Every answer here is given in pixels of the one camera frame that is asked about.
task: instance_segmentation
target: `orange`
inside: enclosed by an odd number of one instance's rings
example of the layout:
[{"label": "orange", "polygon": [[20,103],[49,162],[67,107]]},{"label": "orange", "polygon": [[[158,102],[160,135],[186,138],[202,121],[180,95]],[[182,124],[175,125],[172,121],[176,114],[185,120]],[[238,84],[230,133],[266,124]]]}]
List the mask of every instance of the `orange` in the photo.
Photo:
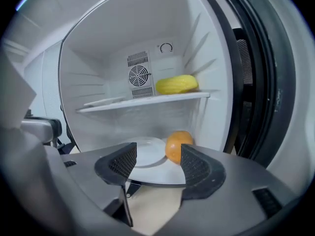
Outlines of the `orange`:
[{"label": "orange", "polygon": [[165,155],[176,164],[181,163],[182,144],[192,144],[192,136],[187,131],[176,131],[166,141]]}]

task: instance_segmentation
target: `door shelf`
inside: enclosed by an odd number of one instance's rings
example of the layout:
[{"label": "door shelf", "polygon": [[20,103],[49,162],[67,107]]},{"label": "door shelf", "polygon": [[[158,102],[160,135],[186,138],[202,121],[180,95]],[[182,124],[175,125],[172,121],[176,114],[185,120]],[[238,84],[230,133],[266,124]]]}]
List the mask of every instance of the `door shelf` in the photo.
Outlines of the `door shelf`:
[{"label": "door shelf", "polygon": [[111,103],[108,105],[97,106],[97,107],[82,108],[82,109],[78,109],[77,113],[87,113],[87,112],[103,111],[103,110],[110,110],[110,109],[157,104],[157,103],[163,103],[163,102],[190,100],[190,99],[198,99],[198,98],[209,98],[209,97],[210,97],[210,93],[208,92],[190,92],[190,93],[182,93],[182,94],[159,95],[159,96],[146,97],[146,98],[140,98],[140,99],[124,100],[124,101]]}]

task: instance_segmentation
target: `yellow fruit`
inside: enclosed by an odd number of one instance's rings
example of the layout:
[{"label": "yellow fruit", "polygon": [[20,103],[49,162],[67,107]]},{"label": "yellow fruit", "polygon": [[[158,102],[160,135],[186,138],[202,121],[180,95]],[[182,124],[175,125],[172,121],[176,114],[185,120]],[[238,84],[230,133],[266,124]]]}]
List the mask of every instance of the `yellow fruit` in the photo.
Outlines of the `yellow fruit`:
[{"label": "yellow fruit", "polygon": [[161,79],[156,83],[156,90],[160,94],[175,94],[187,92],[198,87],[198,82],[191,75],[180,75]]},{"label": "yellow fruit", "polygon": [[182,144],[192,144],[192,136],[187,131],[176,131],[166,141],[165,155],[176,164],[181,163]]}]

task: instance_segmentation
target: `fan vent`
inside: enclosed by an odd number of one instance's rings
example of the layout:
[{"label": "fan vent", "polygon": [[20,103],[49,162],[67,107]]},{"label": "fan vent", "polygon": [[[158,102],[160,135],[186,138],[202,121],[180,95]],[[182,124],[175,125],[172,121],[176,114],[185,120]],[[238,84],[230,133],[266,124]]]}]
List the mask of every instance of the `fan vent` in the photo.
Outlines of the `fan vent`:
[{"label": "fan vent", "polygon": [[153,96],[152,88],[139,88],[139,89],[132,90],[132,97],[134,99],[150,97],[150,96]]},{"label": "fan vent", "polygon": [[135,87],[143,86],[149,79],[150,73],[141,65],[136,65],[129,72],[129,81]]},{"label": "fan vent", "polygon": [[130,55],[128,56],[127,62],[128,62],[128,67],[148,62],[148,54],[147,52],[143,51],[140,53]]}]

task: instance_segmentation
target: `refrigerator shelf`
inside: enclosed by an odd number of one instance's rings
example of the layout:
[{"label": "refrigerator shelf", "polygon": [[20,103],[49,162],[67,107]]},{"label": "refrigerator shelf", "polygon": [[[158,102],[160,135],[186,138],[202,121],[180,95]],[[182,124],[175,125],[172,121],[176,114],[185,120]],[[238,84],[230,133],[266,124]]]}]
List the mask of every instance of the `refrigerator shelf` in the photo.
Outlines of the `refrigerator shelf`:
[{"label": "refrigerator shelf", "polygon": [[209,98],[209,97],[210,97],[210,93],[208,92],[190,92],[190,93],[181,93],[181,94],[159,95],[159,96],[146,97],[146,98],[140,98],[140,99],[124,100],[124,101],[111,103],[108,105],[97,106],[97,107],[82,108],[82,109],[78,109],[77,113],[87,113],[87,112],[103,111],[103,110],[110,110],[110,109],[143,106],[143,105],[156,104],[156,103],[162,103],[162,102],[190,100],[190,99],[198,99],[198,98]]}]

